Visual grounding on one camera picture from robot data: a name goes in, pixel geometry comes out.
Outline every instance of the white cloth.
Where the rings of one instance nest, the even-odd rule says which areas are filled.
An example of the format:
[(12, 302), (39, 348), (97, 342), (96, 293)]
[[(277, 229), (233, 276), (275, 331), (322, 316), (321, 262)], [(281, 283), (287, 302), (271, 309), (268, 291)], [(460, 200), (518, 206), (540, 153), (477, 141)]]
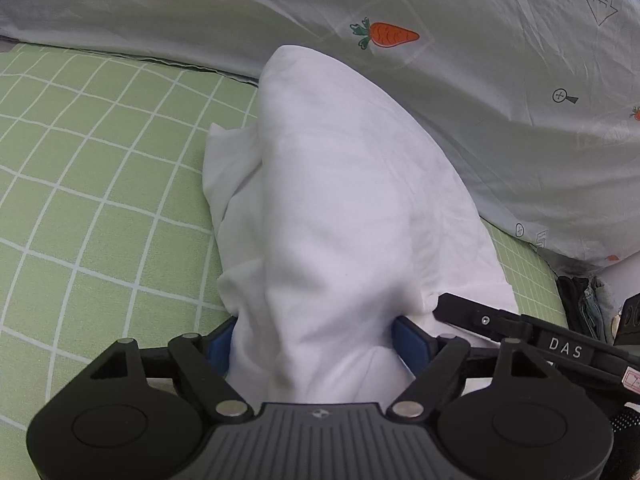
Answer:
[(229, 383), (252, 405), (383, 406), (412, 380), (390, 344), (451, 292), (516, 312), (490, 236), (437, 144), (380, 88), (313, 50), (267, 63), (256, 125), (207, 138), (204, 193), (238, 316)]
[[(415, 35), (361, 49), (365, 18)], [(283, 44), (346, 62), (563, 274), (640, 251), (639, 23), (640, 0), (0, 0), (0, 34), (35, 43), (254, 77)]]

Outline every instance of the carrot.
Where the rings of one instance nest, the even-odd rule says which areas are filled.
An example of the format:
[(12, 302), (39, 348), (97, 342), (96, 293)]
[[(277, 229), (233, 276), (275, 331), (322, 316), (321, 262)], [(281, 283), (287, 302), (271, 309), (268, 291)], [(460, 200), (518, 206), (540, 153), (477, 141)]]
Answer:
[(373, 41), (377, 46), (388, 48), (390, 46), (398, 46), (410, 41), (416, 41), (420, 38), (417, 32), (408, 30), (407, 28), (398, 27), (389, 23), (375, 22), (370, 23), (368, 18), (362, 20), (362, 25), (351, 25), (351, 30), (356, 36), (364, 36), (358, 44), (362, 50), (365, 50), (369, 41)]

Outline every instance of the folded fabric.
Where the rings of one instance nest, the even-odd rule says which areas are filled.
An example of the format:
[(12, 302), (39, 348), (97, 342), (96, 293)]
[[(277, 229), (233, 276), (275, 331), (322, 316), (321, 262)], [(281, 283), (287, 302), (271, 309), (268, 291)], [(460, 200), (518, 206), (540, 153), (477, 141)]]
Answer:
[(616, 325), (616, 316), (620, 312), (620, 308), (616, 307), (616, 302), (611, 294), (610, 286), (601, 277), (594, 276), (591, 279), (591, 286), (596, 295), (600, 312), (602, 313), (602, 322), (604, 324), (604, 333), (607, 343), (613, 345), (616, 339), (618, 326)]
[(566, 322), (569, 330), (593, 337), (593, 333), (589, 328), (588, 322), (580, 312), (580, 298), (589, 285), (587, 278), (569, 278), (568, 276), (559, 276), (556, 280), (558, 294), (562, 300), (564, 313), (566, 314)]
[(254, 126), (213, 125), (203, 170), (234, 329), (228, 382), (261, 402), (369, 402), (412, 380), (390, 326), (431, 335), (451, 292), (517, 312), (458, 174), (402, 107), (341, 62), (283, 46)]
[(580, 309), (582, 317), (587, 321), (591, 337), (606, 343), (607, 338), (605, 335), (602, 313), (600, 311), (600, 306), (598, 305), (598, 300), (593, 290), (592, 283), (593, 282), (589, 280), (580, 301), (578, 301), (578, 308)]

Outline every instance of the ribbed surface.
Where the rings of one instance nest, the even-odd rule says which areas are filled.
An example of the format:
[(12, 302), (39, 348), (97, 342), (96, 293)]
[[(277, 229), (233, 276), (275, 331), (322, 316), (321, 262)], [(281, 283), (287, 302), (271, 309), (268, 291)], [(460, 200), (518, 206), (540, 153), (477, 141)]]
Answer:
[(389, 422), (373, 404), (268, 404), (256, 420), (213, 434), (200, 478), (438, 480), (433, 450), (423, 428)]

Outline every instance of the green checkered bedsheet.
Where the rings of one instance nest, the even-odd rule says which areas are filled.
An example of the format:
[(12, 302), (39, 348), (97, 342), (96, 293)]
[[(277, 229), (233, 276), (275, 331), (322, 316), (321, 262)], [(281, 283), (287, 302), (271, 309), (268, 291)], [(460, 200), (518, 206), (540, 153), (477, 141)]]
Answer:
[[(212, 122), (255, 121), (212, 72), (19, 45), (0, 54), (0, 479), (36, 474), (24, 431), (114, 339), (163, 346), (227, 314), (202, 195)], [(489, 232), (523, 312), (563, 323), (546, 264)]]

